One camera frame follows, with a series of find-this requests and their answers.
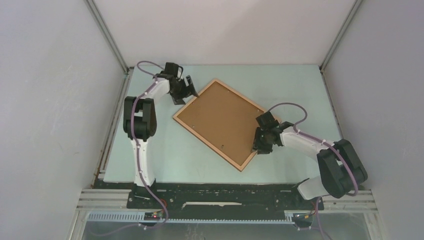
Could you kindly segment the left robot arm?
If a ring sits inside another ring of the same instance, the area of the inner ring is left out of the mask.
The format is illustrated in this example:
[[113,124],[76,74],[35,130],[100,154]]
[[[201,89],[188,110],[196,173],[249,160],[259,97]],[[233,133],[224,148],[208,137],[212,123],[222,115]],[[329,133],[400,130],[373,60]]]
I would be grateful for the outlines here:
[[158,64],[142,60],[136,67],[152,76],[152,84],[139,96],[127,96],[123,103],[123,131],[129,138],[134,155],[135,178],[134,195],[145,208],[153,208],[158,202],[154,190],[156,178],[153,164],[148,159],[148,144],[157,131],[156,103],[165,95],[170,95],[174,105],[185,105],[185,99],[198,97],[190,75],[183,77],[184,68],[173,62],[166,62],[159,73],[151,73],[140,64]]

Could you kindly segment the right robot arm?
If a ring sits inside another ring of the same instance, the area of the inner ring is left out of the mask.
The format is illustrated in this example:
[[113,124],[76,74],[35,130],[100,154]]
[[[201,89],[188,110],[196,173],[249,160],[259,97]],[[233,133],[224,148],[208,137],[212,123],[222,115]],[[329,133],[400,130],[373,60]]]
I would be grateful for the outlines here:
[[299,182],[291,194],[291,204],[304,209],[317,197],[355,196],[368,174],[353,145],[346,139],[327,141],[300,131],[290,122],[278,122],[269,112],[256,118],[252,149],[258,154],[270,154],[273,146],[288,147],[315,160],[319,176]]

